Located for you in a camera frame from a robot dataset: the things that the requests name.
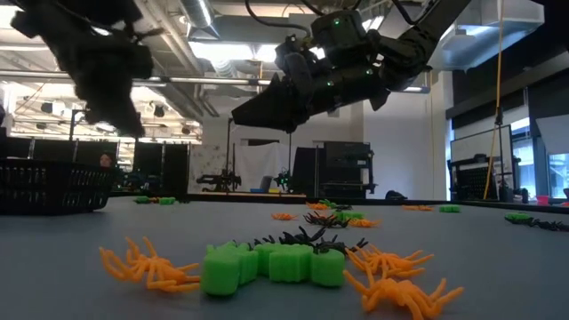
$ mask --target green toy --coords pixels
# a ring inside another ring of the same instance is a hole
[[[159,200],[160,205],[172,205],[176,203],[175,197],[164,197]]]
[[[149,204],[150,198],[147,196],[137,196],[136,199],[134,199],[134,202],[137,204]]]
[[[330,209],[336,209],[337,204],[331,202],[328,199],[320,200],[320,204],[326,204]]]
[[[346,257],[337,250],[310,256],[310,279],[314,284],[326,287],[339,287],[344,284],[342,271],[346,265]]]
[[[511,220],[511,221],[523,221],[532,218],[532,216],[526,213],[512,212],[506,214],[504,218],[506,218],[506,220]]]
[[[348,219],[358,220],[358,219],[363,219],[365,217],[365,214],[363,212],[353,212],[353,211],[335,212],[333,215],[335,215],[336,218],[338,218],[338,220],[342,221]]]
[[[257,275],[278,283],[344,284],[345,257],[336,250],[315,254],[311,246],[302,244],[259,244],[251,250],[249,244],[229,242],[207,245],[206,252],[200,287],[211,295],[232,295]]]
[[[438,210],[446,213],[460,213],[461,207],[456,204],[441,205]]]

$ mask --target orange toy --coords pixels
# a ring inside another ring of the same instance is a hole
[[[326,204],[310,204],[306,203],[306,206],[312,210],[328,210],[328,206]]]
[[[274,220],[295,220],[296,217],[298,217],[298,215],[293,216],[289,213],[275,213],[270,216],[273,217]]]
[[[404,205],[404,210],[409,211],[433,211],[435,210],[433,207],[429,207],[428,205]]]
[[[367,219],[352,219],[349,221],[351,227],[357,228],[372,228],[381,223],[381,220],[369,221]]]
[[[165,258],[158,257],[152,243],[144,236],[142,238],[150,252],[150,258],[140,254],[140,249],[131,239],[126,237],[130,249],[126,251],[127,267],[111,250],[99,248],[103,267],[110,275],[121,281],[131,280],[139,282],[144,273],[148,271],[146,286],[148,289],[159,289],[164,292],[189,292],[199,288],[199,276],[187,276],[186,271],[197,268],[197,263],[185,267],[175,268]]]
[[[398,283],[393,279],[382,277],[376,282],[369,265],[365,266],[365,273],[369,281],[369,288],[357,281],[347,270],[343,271],[344,276],[354,288],[362,293],[362,306],[366,312],[371,312],[377,308],[381,299],[390,299],[401,307],[407,306],[411,310],[413,320],[424,320],[425,317],[433,319],[440,315],[447,303],[464,291],[464,288],[460,287],[440,297],[446,287],[446,280],[442,279],[437,289],[427,295],[409,280]]]
[[[353,253],[351,250],[346,250],[346,253],[349,256],[349,259],[357,268],[362,271],[366,271],[366,268],[369,268],[374,275],[376,275],[378,271],[381,270],[382,278],[387,278],[388,276],[417,276],[425,271],[425,268],[415,269],[414,267],[427,260],[432,259],[435,256],[434,254],[430,254],[418,260],[413,260],[422,253],[421,250],[408,257],[400,258],[394,253],[385,253],[379,251],[373,244],[369,244],[369,246],[373,249],[373,252],[368,252],[364,249],[356,247],[357,252],[360,252],[362,254],[363,259],[360,259],[360,257],[358,257],[357,254]]]

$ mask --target window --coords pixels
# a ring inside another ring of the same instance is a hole
[[[549,188],[551,197],[566,198],[563,189],[569,188],[569,154],[549,156]]]
[[[519,159],[517,180],[520,188],[526,188],[530,200],[535,200],[535,166],[533,164],[533,141],[529,134],[529,118],[511,124],[514,157]]]

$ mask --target black basket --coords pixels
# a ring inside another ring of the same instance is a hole
[[[0,159],[0,214],[92,212],[107,205],[115,179],[99,166]]]

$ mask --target cable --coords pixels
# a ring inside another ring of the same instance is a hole
[[[356,3],[354,4],[354,6],[352,7],[352,10],[357,9],[357,7],[362,3],[362,0],[357,0]]]
[[[316,8],[314,5],[312,5],[309,0],[301,0],[301,2],[307,6],[307,8],[309,8],[313,13],[315,13],[316,15],[319,16],[323,16],[324,13],[321,12],[320,10],[318,10],[318,8]]]
[[[300,11],[302,11],[303,14],[306,14],[306,13],[304,12],[304,9],[302,9],[301,6],[299,6],[299,5],[297,5],[297,4],[287,4],[287,5],[284,7],[283,11],[281,12],[281,17],[284,17],[284,16],[285,16],[286,9],[288,9],[291,5],[296,6],[297,8],[299,8]]]
[[[500,97],[501,97],[501,56],[502,56],[502,40],[504,36],[504,2],[501,2],[501,14],[500,14],[500,37],[499,37],[499,45],[500,50],[498,51],[498,75],[497,75],[497,83],[496,83],[496,117],[500,114]],[[484,200],[488,197],[488,188],[490,187],[490,176],[492,173],[493,168],[493,156],[494,156],[494,142],[496,140],[496,128],[497,124],[494,124],[494,129],[492,131],[492,149],[490,150],[490,159],[488,160],[488,173],[486,174],[486,187],[484,189]]]
[[[255,14],[255,12],[252,11],[251,4],[249,3],[249,1],[250,0],[245,0],[245,9],[247,9],[247,12],[249,12],[249,15],[251,15],[251,18],[255,19],[260,24],[265,25],[267,27],[275,27],[275,28],[297,28],[297,29],[304,31],[306,33],[306,36],[310,36],[310,30],[304,26],[293,24],[293,23],[268,22],[268,21],[265,21],[265,20],[259,18]]]
[[[417,20],[411,19],[411,16],[409,16],[409,13],[403,7],[401,2],[399,2],[399,0],[391,0],[391,1],[393,2],[393,5],[397,8],[397,10],[401,13],[401,16],[403,17],[405,22],[407,22],[411,26],[414,26],[417,23],[419,23],[419,21],[421,21],[423,18],[425,18],[425,16],[427,14],[429,14],[431,9],[435,6],[435,3],[438,3],[440,0],[430,0],[429,4],[427,4],[427,8],[425,9],[425,12]]]

